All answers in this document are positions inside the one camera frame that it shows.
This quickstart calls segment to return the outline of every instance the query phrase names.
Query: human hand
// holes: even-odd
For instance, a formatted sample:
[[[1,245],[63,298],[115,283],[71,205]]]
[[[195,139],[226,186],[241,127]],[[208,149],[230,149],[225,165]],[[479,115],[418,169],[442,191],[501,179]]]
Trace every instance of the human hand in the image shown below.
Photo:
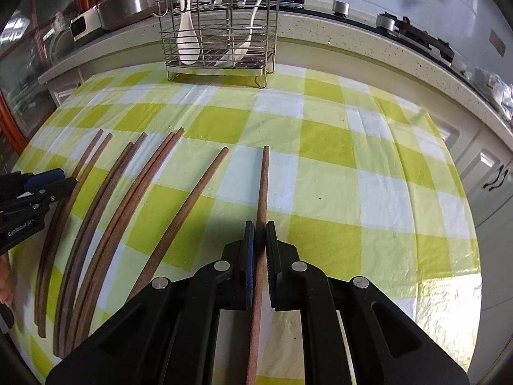
[[[11,265],[9,255],[5,253],[0,256],[0,303],[11,307],[13,297]]]

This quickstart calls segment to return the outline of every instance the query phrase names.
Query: cabinet handle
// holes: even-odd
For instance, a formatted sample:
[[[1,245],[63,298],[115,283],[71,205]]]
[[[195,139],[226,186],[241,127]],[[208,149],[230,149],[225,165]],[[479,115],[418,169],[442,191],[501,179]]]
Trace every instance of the cabinet handle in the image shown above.
[[[504,165],[499,166],[499,173],[497,174],[497,178],[495,178],[495,181],[484,184],[483,189],[489,187],[490,185],[495,184],[499,180],[499,177],[501,176],[501,172],[503,169],[504,169]]]
[[[496,189],[496,188],[499,188],[500,186],[502,186],[502,184],[504,183],[504,180],[508,176],[508,172],[509,172],[509,169],[506,169],[506,172],[504,172],[504,175],[502,176],[501,183],[499,185],[497,185],[496,187],[491,187],[488,191],[492,191],[493,189]]]

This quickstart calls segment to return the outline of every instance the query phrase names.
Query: speckled countertop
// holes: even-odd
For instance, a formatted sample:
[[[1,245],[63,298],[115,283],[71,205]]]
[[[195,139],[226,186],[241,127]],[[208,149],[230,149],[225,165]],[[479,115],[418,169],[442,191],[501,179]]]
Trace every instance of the speckled countertop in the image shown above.
[[[156,18],[117,30],[78,49],[40,76],[39,82],[48,82],[77,66],[114,52],[159,43],[159,32]],[[487,103],[448,71],[399,43],[347,24],[291,13],[280,13],[278,37],[336,47],[414,76],[465,107],[513,150],[511,129]]]

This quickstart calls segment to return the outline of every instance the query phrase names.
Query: tablecloth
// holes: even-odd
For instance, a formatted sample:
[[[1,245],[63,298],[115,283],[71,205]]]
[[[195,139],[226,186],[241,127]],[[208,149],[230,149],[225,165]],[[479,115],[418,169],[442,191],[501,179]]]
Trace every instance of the tablecloth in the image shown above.
[[[59,361],[52,354],[57,294],[99,185],[126,143],[147,132],[102,216],[86,263],[130,183],[179,127],[185,135],[130,221],[91,331],[123,305],[162,233],[223,146],[230,149],[227,158],[156,276],[189,277],[218,259],[226,243],[242,238],[245,221],[256,219],[262,147],[269,145],[267,217],[278,238],[330,277],[368,277],[468,369],[481,304],[478,244],[456,167],[424,109],[360,82],[288,65],[277,65],[268,88],[260,90],[243,77],[181,75],[168,82],[162,64],[145,64],[91,77],[17,162],[24,172],[61,167],[69,174],[99,128],[114,135],[68,219],[50,282],[46,339],[33,322],[45,233],[11,251],[13,336],[40,379]],[[258,384],[304,383],[299,314],[274,312],[267,298],[262,323]],[[216,363],[219,372],[227,368],[222,358]]]

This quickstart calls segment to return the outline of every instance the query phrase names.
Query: utensil holder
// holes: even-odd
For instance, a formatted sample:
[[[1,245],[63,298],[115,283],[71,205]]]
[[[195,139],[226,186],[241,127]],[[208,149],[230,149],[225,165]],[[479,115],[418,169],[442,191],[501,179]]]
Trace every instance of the utensil holder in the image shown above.
[[[265,88],[267,74],[274,72],[280,0],[261,1],[251,30],[250,19],[256,1],[190,1],[190,6],[185,4],[181,9],[179,0],[156,0],[155,15],[159,18],[168,79],[172,81],[178,74],[255,76],[255,83]],[[190,11],[192,30],[180,30],[181,15],[185,11]],[[180,50],[183,56],[184,43],[183,37],[179,40],[179,32],[182,36],[183,33],[196,34],[198,60],[193,64],[181,61]],[[240,46],[250,35],[249,48],[238,59]]]

